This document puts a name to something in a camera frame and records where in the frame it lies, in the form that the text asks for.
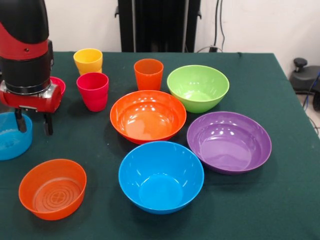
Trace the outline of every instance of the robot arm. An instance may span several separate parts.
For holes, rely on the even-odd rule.
[[[0,0],[0,36],[0,101],[15,108],[21,132],[22,109],[43,112],[51,135],[50,113],[60,104],[61,90],[50,81],[54,59],[44,0]]]

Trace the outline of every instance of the yellow cup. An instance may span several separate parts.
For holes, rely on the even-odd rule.
[[[95,48],[84,48],[73,55],[80,75],[87,73],[102,73],[102,52]]]

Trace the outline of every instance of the dark green table cover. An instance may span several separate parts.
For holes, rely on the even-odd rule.
[[[77,90],[73,52],[56,52],[52,75],[66,82],[61,105],[53,115],[54,135],[45,136],[43,116],[33,120],[30,149],[0,162],[0,239],[320,239],[320,141],[273,54],[104,53],[109,76],[104,111],[86,109]],[[272,140],[272,154],[260,168],[242,175],[205,169],[200,194],[170,215],[152,215],[133,205],[118,183],[124,156],[136,145],[112,127],[112,105],[136,91],[133,65],[142,58],[163,62],[162,90],[168,74],[183,65],[207,65],[222,71],[230,90],[212,111],[233,111],[258,121]],[[171,139],[187,146],[190,123]],[[85,197],[71,216],[45,221],[19,202],[18,187],[36,165],[71,159],[87,173]]]

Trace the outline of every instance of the black device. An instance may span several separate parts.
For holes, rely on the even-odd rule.
[[[316,79],[320,73],[320,66],[308,65],[304,58],[297,57],[293,60],[295,70],[291,73],[289,81],[297,94],[314,94],[313,108],[320,111],[320,82]]]
[[[193,52],[201,0],[118,0],[122,52]]]

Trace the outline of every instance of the plastic bowl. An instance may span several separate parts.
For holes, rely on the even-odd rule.
[[[0,161],[13,159],[28,150],[32,143],[32,121],[24,117],[26,132],[18,130],[16,117],[13,112],[0,114]]]
[[[175,69],[168,76],[167,85],[185,109],[196,114],[212,109],[229,90],[229,81],[222,72],[202,65]]]
[[[24,176],[19,199],[37,217],[59,220],[78,209],[86,184],[86,172],[78,163],[53,159],[39,164]]]
[[[191,123],[187,132],[191,150],[212,170],[241,174],[263,165],[272,149],[266,130],[235,112],[211,112]]]
[[[152,214],[170,214],[190,203],[204,184],[204,169],[186,147],[154,141],[136,147],[119,168],[124,194]]]
[[[62,81],[62,79],[55,77],[55,76],[51,76],[50,80],[53,84],[56,84],[60,87],[61,89],[61,96],[63,97],[66,91],[66,84],[64,81]]]
[[[156,90],[129,93],[116,101],[110,111],[113,127],[136,144],[170,139],[183,127],[186,118],[180,101]]]

